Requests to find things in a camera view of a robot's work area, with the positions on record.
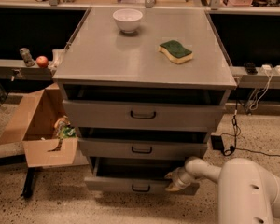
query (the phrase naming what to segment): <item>drawer handle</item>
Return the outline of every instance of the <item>drawer handle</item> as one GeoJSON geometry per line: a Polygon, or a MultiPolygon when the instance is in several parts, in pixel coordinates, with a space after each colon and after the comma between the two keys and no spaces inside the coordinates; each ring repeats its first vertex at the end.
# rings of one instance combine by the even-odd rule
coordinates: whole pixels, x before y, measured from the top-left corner
{"type": "Polygon", "coordinates": [[[147,149],[139,149],[139,148],[137,149],[132,146],[132,153],[150,154],[152,153],[152,147],[150,147],[150,149],[147,150],[147,149]]]}
{"type": "Polygon", "coordinates": [[[131,117],[134,118],[134,119],[154,119],[154,118],[156,118],[156,116],[157,116],[157,112],[156,112],[156,111],[153,111],[153,112],[151,112],[150,114],[137,114],[137,113],[134,113],[134,112],[131,110],[130,115],[131,115],[131,117]]]}
{"type": "Polygon", "coordinates": [[[147,189],[136,189],[132,184],[132,191],[134,191],[134,192],[150,192],[150,185],[148,185],[147,189]]]}

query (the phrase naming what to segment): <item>cardboard box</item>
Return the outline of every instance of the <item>cardboard box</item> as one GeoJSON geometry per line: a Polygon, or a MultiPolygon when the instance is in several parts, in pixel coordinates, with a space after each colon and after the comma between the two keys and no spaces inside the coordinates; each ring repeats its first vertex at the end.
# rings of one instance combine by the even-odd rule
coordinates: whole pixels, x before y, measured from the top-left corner
{"type": "Polygon", "coordinates": [[[64,115],[57,84],[24,95],[0,138],[0,145],[22,142],[28,167],[87,164],[86,158],[77,152],[77,138],[66,138],[60,151],[49,152],[58,146],[59,139],[53,137],[54,124],[64,115]]]}

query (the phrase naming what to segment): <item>sponge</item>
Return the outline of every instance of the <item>sponge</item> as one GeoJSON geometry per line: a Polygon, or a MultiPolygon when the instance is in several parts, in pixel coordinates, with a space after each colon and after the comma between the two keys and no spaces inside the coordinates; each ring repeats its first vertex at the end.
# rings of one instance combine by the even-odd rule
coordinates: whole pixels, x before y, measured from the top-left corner
{"type": "Polygon", "coordinates": [[[160,44],[159,52],[164,53],[171,62],[177,64],[185,63],[193,58],[193,52],[185,49],[183,45],[175,40],[160,44]]]}

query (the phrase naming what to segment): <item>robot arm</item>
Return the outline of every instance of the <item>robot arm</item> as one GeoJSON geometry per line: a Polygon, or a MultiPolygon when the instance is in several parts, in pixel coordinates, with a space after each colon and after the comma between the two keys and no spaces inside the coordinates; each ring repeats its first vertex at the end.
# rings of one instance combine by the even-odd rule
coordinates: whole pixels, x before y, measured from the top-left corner
{"type": "Polygon", "coordinates": [[[280,217],[280,178],[246,159],[227,161],[222,168],[199,158],[169,173],[168,191],[177,191],[207,178],[218,184],[218,223],[273,224],[280,217]]]}

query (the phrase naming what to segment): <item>speckled concrete floor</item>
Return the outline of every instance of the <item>speckled concrete floor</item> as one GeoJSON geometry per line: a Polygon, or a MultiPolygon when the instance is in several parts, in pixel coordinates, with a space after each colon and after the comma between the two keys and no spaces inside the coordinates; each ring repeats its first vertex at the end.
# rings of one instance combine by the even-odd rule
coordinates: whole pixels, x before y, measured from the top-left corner
{"type": "MultiPolygon", "coordinates": [[[[0,108],[0,135],[17,108],[21,96],[10,94],[0,108]]],[[[234,104],[216,134],[232,133],[234,104]]],[[[237,116],[242,134],[238,147],[280,154],[280,105],[260,105],[248,116],[239,107],[237,116]]],[[[224,135],[226,146],[232,138],[224,135]]],[[[21,144],[0,146],[0,157],[22,154],[21,144]]],[[[280,158],[236,150],[231,157],[209,150],[205,160],[221,166],[234,157],[249,158],[280,176],[280,158]]],[[[26,175],[25,164],[0,167],[0,224],[3,223],[217,223],[217,185],[203,180],[195,196],[136,195],[88,191],[83,178],[88,166],[53,168],[36,173],[31,199],[20,197],[26,175]]]]}

